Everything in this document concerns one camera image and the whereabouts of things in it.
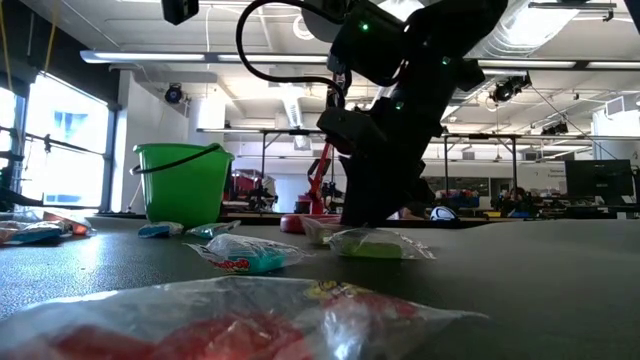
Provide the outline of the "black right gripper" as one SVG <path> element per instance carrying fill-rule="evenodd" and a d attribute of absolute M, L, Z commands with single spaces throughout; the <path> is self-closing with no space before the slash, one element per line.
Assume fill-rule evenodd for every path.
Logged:
<path fill-rule="evenodd" d="M 342 225 L 429 219 L 435 193 L 423 175 L 422 157 L 431 139 L 443 132 L 440 121 L 452 95 L 452 85 L 398 84 L 374 103 L 372 117 L 386 141 L 370 160 L 357 154 L 339 157 L 347 177 Z M 388 216 L 379 200 L 379 173 L 392 172 L 417 175 L 402 189 L 399 205 Z"/>

